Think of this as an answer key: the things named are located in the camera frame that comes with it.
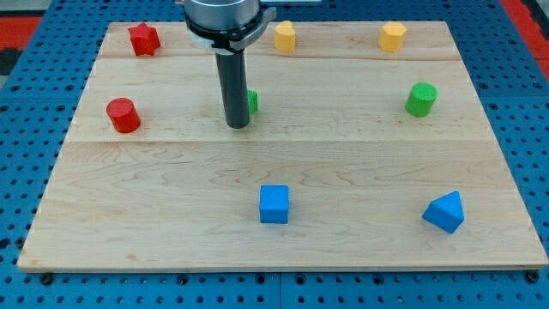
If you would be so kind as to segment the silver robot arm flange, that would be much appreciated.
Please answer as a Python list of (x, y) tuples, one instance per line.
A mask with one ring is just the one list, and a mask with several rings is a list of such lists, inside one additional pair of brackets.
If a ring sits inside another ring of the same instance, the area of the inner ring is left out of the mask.
[(184, 0), (190, 37), (220, 55), (237, 54), (258, 41), (277, 15), (259, 0)]

